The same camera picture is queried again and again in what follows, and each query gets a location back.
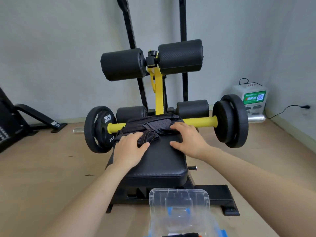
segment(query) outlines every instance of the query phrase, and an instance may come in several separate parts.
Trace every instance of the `wall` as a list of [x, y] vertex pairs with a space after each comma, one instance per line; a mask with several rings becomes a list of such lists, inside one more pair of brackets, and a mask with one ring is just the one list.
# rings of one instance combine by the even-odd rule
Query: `wall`
[[[145, 53], [180, 40], [178, 0], [129, 0], [137, 47]], [[276, 19], [284, 0], [187, 0], [187, 39], [203, 40], [200, 72], [189, 73], [189, 99], [220, 99], [240, 78], [265, 84], [282, 35]], [[136, 80], [109, 82], [103, 52], [128, 49], [115, 0], [2, 0], [1, 87], [60, 120], [86, 116], [94, 106], [114, 111], [140, 105]], [[148, 104], [155, 106], [150, 80]], [[182, 100], [181, 75], [167, 77], [169, 106]]]
[[289, 105], [310, 105], [310, 110], [290, 107], [279, 117], [314, 140], [316, 140], [315, 7], [316, 0], [297, 0], [289, 13], [289, 25], [271, 70], [268, 82], [270, 94], [266, 104], [270, 114], [277, 114]]

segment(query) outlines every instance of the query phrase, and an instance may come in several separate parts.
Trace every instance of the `forearm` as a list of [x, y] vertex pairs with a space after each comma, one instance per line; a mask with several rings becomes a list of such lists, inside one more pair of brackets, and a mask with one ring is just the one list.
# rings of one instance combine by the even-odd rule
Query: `forearm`
[[90, 237], [96, 233], [112, 196], [127, 170], [110, 165], [56, 219], [43, 237]]
[[315, 236], [316, 193], [214, 147], [201, 153], [280, 237]]

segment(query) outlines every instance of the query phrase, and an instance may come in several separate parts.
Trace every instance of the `black cable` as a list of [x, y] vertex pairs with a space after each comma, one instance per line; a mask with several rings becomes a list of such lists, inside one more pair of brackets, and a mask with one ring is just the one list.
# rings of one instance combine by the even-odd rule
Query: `black cable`
[[246, 79], [246, 80], [247, 80], [247, 83], [249, 83], [249, 79], [247, 79], [247, 78], [241, 78], [241, 79], [239, 79], [239, 85], [241, 85], [241, 84], [240, 84], [240, 81], [241, 81], [242, 79]]
[[309, 105], [303, 105], [303, 106], [300, 106], [300, 105], [289, 105], [289, 106], [286, 107], [282, 112], [280, 112], [279, 114], [276, 114], [276, 115], [274, 115], [274, 116], [272, 116], [272, 117], [270, 117], [270, 118], [268, 118], [268, 119], [272, 119], [273, 117], [282, 114], [287, 108], [289, 108], [289, 107], [291, 107], [291, 106], [298, 106], [298, 107], [301, 107], [301, 108], [303, 108], [303, 109], [309, 109], [309, 108], [310, 108]]

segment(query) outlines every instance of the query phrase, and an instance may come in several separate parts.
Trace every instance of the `yellow metal frame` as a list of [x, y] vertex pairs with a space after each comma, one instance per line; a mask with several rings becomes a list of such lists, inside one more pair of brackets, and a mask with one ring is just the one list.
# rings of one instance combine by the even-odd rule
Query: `yellow metal frame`
[[[156, 94], [156, 115], [160, 115], [164, 113], [162, 74], [158, 66], [153, 67], [153, 68], [147, 68], [147, 71], [150, 74], [153, 91]], [[192, 125], [196, 128], [209, 127], [209, 126], [217, 127], [216, 116], [183, 119], [183, 121], [184, 123], [188, 125]], [[120, 129], [122, 129], [125, 125], [126, 123], [117, 123], [117, 124], [109, 123], [107, 126], [107, 131], [109, 134], [116, 133]]]
[[[201, 117], [201, 118], [190, 118], [190, 119], [183, 119], [184, 123], [188, 125], [192, 125], [196, 128], [199, 127], [217, 127], [217, 117], [216, 116], [210, 116], [210, 117]], [[118, 123], [118, 124], [112, 124], [109, 123], [107, 126], [108, 133], [116, 133], [120, 129], [122, 129], [126, 123]]]

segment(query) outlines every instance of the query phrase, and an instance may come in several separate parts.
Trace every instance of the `qr code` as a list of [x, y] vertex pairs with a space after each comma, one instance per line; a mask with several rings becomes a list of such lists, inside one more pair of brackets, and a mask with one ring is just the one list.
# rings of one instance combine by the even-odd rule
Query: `qr code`
[[258, 101], [258, 100], [263, 100], [263, 98], [264, 98], [264, 94], [258, 95], [258, 96], [257, 96], [257, 101]]

